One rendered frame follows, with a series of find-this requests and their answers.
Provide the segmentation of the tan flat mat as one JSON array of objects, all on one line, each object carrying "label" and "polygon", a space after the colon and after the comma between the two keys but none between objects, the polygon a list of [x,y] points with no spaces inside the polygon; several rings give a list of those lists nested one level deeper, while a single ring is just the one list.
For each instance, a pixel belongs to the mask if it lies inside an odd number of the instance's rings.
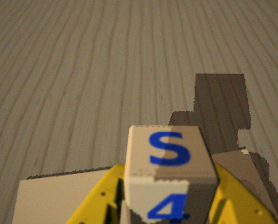
[{"label": "tan flat mat", "polygon": [[[211,156],[264,203],[278,221],[247,149]],[[12,224],[66,224],[107,171],[20,180]]]}]

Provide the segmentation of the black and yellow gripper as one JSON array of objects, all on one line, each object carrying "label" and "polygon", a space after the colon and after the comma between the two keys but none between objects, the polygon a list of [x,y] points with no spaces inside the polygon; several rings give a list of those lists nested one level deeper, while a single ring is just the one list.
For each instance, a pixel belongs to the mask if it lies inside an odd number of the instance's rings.
[{"label": "black and yellow gripper", "polygon": [[[274,214],[242,182],[214,164],[220,183],[209,213],[210,224],[278,224]],[[66,224],[120,224],[125,165],[113,166]]]}]

